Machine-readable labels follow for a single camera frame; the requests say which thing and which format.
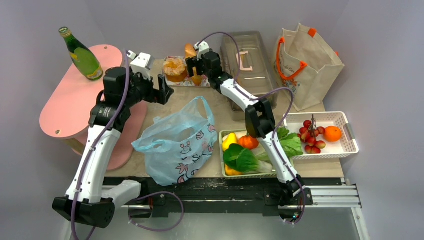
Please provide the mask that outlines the orange mini pumpkin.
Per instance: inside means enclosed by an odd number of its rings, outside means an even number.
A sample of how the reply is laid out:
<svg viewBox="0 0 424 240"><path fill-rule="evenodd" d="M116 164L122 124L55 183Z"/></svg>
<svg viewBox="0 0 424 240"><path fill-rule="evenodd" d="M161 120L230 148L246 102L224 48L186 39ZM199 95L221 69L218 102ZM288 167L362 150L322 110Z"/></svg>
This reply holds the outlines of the orange mini pumpkin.
<svg viewBox="0 0 424 240"><path fill-rule="evenodd" d="M243 148L253 150L256 149L260 143L256 138L250 135L244 135L238 140L238 144Z"/></svg>

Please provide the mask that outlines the orange fruit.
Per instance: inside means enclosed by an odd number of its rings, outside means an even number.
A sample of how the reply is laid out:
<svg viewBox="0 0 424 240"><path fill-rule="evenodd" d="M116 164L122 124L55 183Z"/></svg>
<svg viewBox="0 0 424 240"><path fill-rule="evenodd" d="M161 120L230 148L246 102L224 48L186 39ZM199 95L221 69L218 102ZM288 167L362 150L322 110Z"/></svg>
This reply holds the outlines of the orange fruit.
<svg viewBox="0 0 424 240"><path fill-rule="evenodd" d="M339 141L342 135L342 130L337 126L328 126L325 128L323 137L327 142L333 143Z"/></svg>

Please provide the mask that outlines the red cherry bunch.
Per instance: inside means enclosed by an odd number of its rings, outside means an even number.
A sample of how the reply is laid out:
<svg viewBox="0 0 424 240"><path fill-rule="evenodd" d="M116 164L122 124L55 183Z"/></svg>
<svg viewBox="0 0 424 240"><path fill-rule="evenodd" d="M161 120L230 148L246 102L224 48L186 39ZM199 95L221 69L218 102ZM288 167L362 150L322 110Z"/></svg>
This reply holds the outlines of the red cherry bunch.
<svg viewBox="0 0 424 240"><path fill-rule="evenodd" d="M303 122L299 129L298 137L304 144L304 151L307 154L321 154L327 144L324 141L326 128L317 124L317 118L314 114L311 118Z"/></svg>

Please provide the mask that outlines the napa cabbage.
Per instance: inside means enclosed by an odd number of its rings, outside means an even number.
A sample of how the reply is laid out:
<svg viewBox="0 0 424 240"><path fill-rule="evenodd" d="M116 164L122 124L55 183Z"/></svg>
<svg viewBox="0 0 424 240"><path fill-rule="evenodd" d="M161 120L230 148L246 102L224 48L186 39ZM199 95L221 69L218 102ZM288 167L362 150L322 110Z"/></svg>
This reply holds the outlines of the napa cabbage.
<svg viewBox="0 0 424 240"><path fill-rule="evenodd" d="M277 130L277 136L289 159L303 155L301 139L295 132L290 132L285 127L280 127ZM257 148L253 149L252 152L258 160L271 163L268 154L261 144Z"/></svg>

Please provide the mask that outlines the green bok choy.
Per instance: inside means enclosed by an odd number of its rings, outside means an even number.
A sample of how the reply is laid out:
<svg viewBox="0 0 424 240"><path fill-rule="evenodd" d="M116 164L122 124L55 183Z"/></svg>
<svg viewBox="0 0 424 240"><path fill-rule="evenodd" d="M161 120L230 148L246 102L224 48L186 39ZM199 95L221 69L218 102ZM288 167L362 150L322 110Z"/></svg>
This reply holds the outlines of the green bok choy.
<svg viewBox="0 0 424 240"><path fill-rule="evenodd" d="M241 173L268 174L273 171L270 163L258 160L250 149L239 144L231 144L229 149L223 152L223 161L231 169Z"/></svg>

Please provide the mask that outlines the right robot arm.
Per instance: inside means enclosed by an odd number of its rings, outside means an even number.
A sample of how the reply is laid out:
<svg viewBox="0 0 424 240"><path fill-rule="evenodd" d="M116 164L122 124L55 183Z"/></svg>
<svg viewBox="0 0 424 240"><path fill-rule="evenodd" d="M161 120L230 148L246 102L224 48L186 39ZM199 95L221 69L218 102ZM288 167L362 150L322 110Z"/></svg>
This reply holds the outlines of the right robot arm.
<svg viewBox="0 0 424 240"><path fill-rule="evenodd" d="M212 89L228 97L244 110L248 134L258 139L276 170L281 188L279 206L298 200L301 193L305 192L306 186L278 139L277 130L281 124L276 123L270 101L264 96L256 98L239 86L236 80L223 70L219 54L212 50L186 58L185 62L189 76L192 77L194 73L205 75Z"/></svg>

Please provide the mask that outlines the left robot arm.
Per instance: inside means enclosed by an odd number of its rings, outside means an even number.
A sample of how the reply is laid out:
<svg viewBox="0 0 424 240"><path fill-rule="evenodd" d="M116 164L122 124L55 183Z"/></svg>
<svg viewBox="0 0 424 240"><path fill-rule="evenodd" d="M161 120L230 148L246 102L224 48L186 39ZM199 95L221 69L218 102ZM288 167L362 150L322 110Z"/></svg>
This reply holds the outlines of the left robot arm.
<svg viewBox="0 0 424 240"><path fill-rule="evenodd" d="M77 173L65 196L56 197L52 208L70 221L95 228L106 228L115 210L134 201L146 203L149 191L142 180L129 177L104 191L103 183L113 150L120 139L131 108L145 101L165 105L174 90L159 74L158 89L146 73L134 73L129 67L113 67L103 77L104 89L90 111L88 137Z"/></svg>

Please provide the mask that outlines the yellow bell pepper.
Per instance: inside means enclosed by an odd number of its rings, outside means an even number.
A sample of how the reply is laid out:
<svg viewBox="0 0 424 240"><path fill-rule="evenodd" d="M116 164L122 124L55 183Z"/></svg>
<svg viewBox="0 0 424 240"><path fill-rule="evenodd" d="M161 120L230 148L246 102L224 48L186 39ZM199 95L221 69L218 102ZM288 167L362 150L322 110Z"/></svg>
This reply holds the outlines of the yellow bell pepper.
<svg viewBox="0 0 424 240"><path fill-rule="evenodd" d="M230 148L230 145L237 144L238 143L238 137L234 132L231 132L229 135L226 136L226 138L222 141L221 147L222 151L225 152Z"/></svg>
<svg viewBox="0 0 424 240"><path fill-rule="evenodd" d="M240 176L243 175L242 172L230 168L228 165L224 164L224 171L227 176Z"/></svg>

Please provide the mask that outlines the blue printed plastic bag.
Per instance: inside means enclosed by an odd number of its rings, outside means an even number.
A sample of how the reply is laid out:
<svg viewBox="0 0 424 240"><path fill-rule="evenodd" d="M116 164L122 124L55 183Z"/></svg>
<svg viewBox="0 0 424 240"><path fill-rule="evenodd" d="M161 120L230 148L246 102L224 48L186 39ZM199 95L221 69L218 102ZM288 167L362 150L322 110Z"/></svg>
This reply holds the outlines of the blue printed plastic bag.
<svg viewBox="0 0 424 240"><path fill-rule="evenodd" d="M191 179L210 159L218 140L213 112L202 96L160 118L132 142L144 154L146 173L160 186Z"/></svg>

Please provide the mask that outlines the beige tote bag orange handles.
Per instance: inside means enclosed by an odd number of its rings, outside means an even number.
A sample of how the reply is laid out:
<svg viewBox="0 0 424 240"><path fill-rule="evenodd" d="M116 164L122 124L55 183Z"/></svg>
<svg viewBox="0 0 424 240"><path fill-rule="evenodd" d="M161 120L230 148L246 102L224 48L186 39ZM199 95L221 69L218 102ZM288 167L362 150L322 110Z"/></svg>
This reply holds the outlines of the beige tote bag orange handles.
<svg viewBox="0 0 424 240"><path fill-rule="evenodd" d="M292 91L297 111L321 104L345 67L318 31L301 23L296 30L281 30L273 65L282 85Z"/></svg>

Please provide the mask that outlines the bread baguette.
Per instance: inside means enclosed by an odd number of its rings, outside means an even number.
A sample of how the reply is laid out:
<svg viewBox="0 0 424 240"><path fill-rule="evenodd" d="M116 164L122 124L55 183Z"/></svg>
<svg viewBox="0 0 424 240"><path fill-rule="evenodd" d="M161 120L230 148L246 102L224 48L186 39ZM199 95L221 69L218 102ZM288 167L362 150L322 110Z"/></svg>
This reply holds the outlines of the bread baguette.
<svg viewBox="0 0 424 240"><path fill-rule="evenodd" d="M197 57L197 52L195 51L195 48L192 44L186 43L184 46L184 52L185 52L185 59L191 59ZM190 60L189 64L187 64L187 70L192 71L192 74L188 74L190 77L192 83L195 86L200 86L203 82L203 78L201 75L198 75L197 69L194 65L194 63Z"/></svg>

